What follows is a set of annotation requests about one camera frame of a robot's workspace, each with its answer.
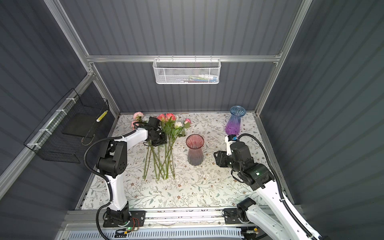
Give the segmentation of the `pink rose stem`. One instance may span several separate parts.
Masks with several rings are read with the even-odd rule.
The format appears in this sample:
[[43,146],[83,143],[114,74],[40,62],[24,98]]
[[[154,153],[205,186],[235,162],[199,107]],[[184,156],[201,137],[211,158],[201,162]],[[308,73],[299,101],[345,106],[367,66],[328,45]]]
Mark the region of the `pink rose stem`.
[[166,114],[166,121],[163,130],[167,135],[167,146],[166,146],[166,155],[165,155],[165,164],[166,164],[166,179],[170,176],[175,177],[174,163],[172,157],[172,149],[176,139],[176,130],[175,127],[176,117],[174,114]]
[[168,178],[168,170],[166,167],[167,134],[164,132],[164,127],[167,119],[164,114],[160,114],[157,119],[160,120],[161,129],[161,144],[158,146],[159,170],[162,178],[166,180]]

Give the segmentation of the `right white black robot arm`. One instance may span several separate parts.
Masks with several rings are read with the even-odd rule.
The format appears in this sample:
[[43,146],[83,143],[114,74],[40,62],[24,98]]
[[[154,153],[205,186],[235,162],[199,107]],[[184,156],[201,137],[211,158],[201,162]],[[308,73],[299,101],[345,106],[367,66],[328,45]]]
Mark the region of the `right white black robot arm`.
[[237,173],[236,179],[250,186],[275,214],[274,218],[271,217],[256,200],[248,197],[237,204],[234,215],[241,223],[260,227],[273,240],[323,239],[285,197],[278,178],[265,165],[254,162],[244,142],[227,142],[226,151],[215,152],[214,158],[219,167],[230,168],[232,173]]

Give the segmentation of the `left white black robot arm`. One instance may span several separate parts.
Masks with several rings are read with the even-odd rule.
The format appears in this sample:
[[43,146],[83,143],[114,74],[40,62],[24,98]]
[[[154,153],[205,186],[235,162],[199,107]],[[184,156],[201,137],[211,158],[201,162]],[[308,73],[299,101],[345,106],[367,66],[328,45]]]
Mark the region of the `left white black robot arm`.
[[163,145],[167,137],[161,129],[161,121],[150,117],[148,122],[134,122],[134,130],[103,141],[97,168],[106,178],[110,194],[105,219],[115,225],[126,226],[132,217],[129,203],[124,192],[123,173],[128,166],[128,149],[141,142]]

